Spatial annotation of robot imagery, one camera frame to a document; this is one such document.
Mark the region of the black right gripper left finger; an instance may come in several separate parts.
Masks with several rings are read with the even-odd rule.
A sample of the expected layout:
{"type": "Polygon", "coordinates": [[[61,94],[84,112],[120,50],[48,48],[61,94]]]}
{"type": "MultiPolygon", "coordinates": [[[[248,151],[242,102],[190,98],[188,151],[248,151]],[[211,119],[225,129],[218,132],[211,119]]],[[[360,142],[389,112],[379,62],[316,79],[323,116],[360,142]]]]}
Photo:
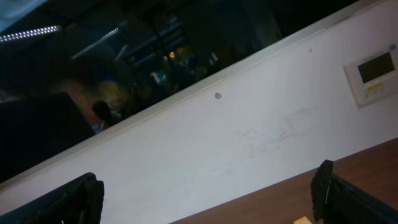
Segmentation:
{"type": "Polygon", "coordinates": [[[1,215],[1,224],[100,224],[104,182],[89,172],[1,215]]]}

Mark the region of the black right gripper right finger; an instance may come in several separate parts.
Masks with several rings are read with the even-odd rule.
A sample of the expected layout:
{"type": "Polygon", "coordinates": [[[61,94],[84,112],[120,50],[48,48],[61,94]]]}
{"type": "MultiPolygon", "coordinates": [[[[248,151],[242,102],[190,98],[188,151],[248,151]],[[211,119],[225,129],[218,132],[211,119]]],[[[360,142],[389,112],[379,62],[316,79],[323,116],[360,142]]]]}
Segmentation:
{"type": "Polygon", "coordinates": [[[324,224],[397,224],[397,210],[333,173],[325,160],[311,184],[313,217],[324,224]]]}

